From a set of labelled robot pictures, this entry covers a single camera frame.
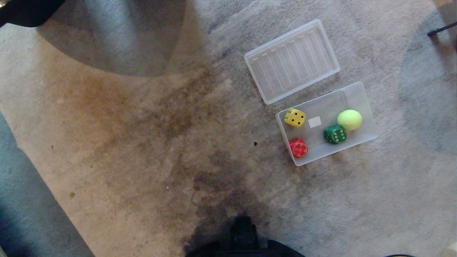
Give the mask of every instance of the yellow die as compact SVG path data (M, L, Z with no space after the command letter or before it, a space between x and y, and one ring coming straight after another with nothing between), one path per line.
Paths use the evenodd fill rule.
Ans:
M305 124L305 121L306 114L294 108L288 110L286 115L284 116L285 123L297 128L303 126L303 124Z

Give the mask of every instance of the die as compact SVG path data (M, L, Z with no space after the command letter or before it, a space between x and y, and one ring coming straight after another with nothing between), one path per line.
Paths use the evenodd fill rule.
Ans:
M303 124L305 124L305 121L306 114L294 108L288 110L286 115L284 116L285 123L297 128L303 126Z
M300 158L305 156L308 153L308 146L305 144L305 141L301 138L292 139L289 141L290 149L292 150L293 156Z
M346 141L347 134L345 129L340 125L330 126L324 129L324 138L327 143L336 145Z

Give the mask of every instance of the black object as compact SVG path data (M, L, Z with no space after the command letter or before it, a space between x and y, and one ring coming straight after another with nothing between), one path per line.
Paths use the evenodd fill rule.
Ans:
M47 21L65 0L10 0L0 7L0 27L12 23L37 27Z
M444 31L444 30L446 30L446 29L448 29L448 28L452 28L452 27L454 27L454 26L457 26L457 22L451 23L451 24L449 24L449 25L447 25L447 26L444 26L444 27L442 27L442 28L439 28L439 29L437 29L437 30L430 31L429 33L427 33L427 36L429 36L429 37L434 36L434 35L436 35L437 33L441 32L441 31Z
M266 249L259 248L257 230L250 217L238 217L230 229L228 249L219 241L206 245L187 257L305 257L293 249L268 240Z

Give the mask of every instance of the gray carpet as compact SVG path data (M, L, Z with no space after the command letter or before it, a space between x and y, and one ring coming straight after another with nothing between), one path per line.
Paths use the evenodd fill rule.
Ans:
M97 257L183 256L239 214L307 257L457 240L457 58L426 36L432 1L150 4L69 0L0 30L0 109ZM315 18L341 71L265 105L244 54ZM379 137L294 166L275 113L356 81Z
M0 114L0 246L8 257L93 257Z

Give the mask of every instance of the tennis ball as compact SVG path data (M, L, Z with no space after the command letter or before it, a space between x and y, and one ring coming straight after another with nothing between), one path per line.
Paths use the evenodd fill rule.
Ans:
M358 129L362 125L362 115L355 110L345 110L338 115L338 124L346 130Z

